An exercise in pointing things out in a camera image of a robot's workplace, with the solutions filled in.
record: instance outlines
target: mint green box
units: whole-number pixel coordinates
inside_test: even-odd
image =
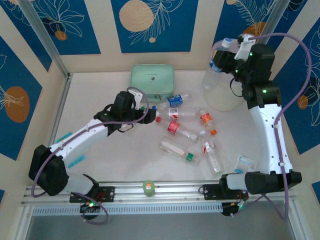
[[[175,70],[170,64],[136,64],[131,69],[130,86],[144,91],[149,102],[159,103],[174,95]]]

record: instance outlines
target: orange bottle cap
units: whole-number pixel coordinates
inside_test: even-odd
[[[211,133],[211,135],[215,135],[215,134],[217,134],[217,130],[214,129],[210,133]]]

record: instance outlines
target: green bottle cap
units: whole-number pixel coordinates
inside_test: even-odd
[[[185,160],[191,162],[193,158],[194,158],[194,155],[189,152],[188,155],[185,157]]]

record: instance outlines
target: white bottle cap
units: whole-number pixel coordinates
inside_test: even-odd
[[[226,37],[225,39],[223,39],[221,46],[222,46],[223,48],[228,49],[228,48],[230,48],[231,43],[232,43],[232,39]]]

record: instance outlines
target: robotic arm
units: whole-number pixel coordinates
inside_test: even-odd
[[[141,93],[133,90],[128,90],[128,92],[121,91],[116,96],[113,104],[98,112],[88,124],[73,135],[50,147],[38,146],[33,154],[29,178],[35,180],[37,172],[44,161],[59,149],[44,167],[37,184],[50,196],[55,196],[61,191],[67,191],[95,198],[99,194],[99,184],[88,175],[67,172],[66,166],[74,163],[92,144],[110,136],[113,132],[119,131],[123,127],[122,124],[103,123],[132,122],[140,119],[145,113],[144,109],[140,109],[141,100]],[[148,124],[155,119],[156,111],[149,109],[146,116],[138,123]]]
[[[253,117],[260,145],[260,172],[222,175],[219,186],[222,192],[244,190],[251,194],[266,194],[284,190],[281,166],[284,167],[288,187],[302,181],[300,172],[294,172],[290,163],[281,121],[274,126],[281,111],[281,95],[278,86],[269,80],[275,59],[273,49],[265,44],[255,44],[251,35],[238,38],[237,53],[218,50],[214,56],[215,65],[235,81],[242,84],[242,96]],[[283,163],[280,163],[274,128],[278,129]]]

